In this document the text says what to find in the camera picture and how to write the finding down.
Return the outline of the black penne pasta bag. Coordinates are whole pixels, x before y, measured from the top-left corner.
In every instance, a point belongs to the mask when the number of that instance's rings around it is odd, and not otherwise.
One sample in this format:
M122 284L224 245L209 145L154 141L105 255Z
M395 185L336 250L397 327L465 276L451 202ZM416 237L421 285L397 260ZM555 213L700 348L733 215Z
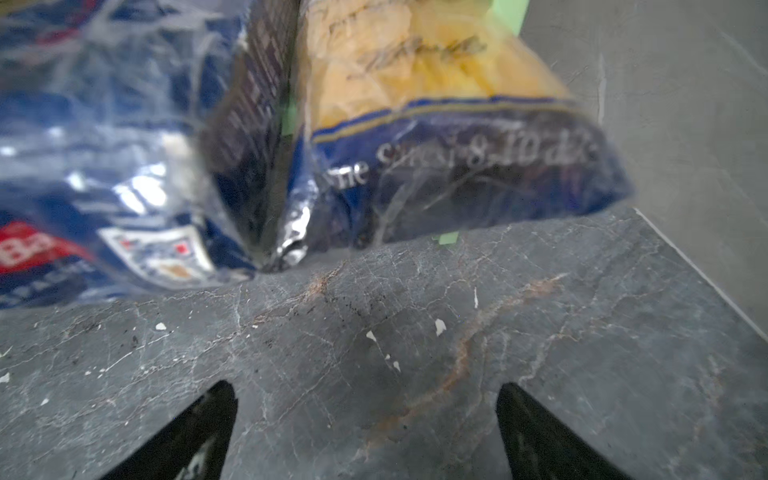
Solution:
M250 280L294 1L1 5L1 305Z

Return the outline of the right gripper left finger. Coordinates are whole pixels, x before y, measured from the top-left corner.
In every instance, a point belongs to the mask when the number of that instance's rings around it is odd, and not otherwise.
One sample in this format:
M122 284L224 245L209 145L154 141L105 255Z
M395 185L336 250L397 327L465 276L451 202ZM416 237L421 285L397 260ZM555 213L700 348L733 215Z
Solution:
M233 385L217 382L102 479L220 479L238 405Z

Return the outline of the green two-tier shelf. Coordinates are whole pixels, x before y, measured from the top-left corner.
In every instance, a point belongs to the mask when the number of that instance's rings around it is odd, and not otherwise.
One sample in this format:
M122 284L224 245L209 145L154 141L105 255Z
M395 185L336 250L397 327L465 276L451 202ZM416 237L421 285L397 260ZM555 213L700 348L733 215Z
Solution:
M526 18L529 0L494 0L491 10L515 36L519 36ZM282 135L290 136L296 127L297 107L293 94L283 105Z

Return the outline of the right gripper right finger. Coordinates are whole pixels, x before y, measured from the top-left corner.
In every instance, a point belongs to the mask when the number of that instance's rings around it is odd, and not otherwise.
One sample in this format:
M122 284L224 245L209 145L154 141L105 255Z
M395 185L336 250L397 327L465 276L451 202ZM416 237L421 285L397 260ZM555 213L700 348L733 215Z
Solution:
M518 384L501 387L495 410L514 479L630 479Z

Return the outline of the blue orecchiette pasta bag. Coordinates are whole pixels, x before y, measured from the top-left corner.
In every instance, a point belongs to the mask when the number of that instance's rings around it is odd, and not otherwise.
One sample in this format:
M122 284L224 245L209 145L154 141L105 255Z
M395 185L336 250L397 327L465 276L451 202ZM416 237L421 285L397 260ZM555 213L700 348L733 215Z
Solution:
M304 1L295 52L275 269L631 195L603 129L490 1Z

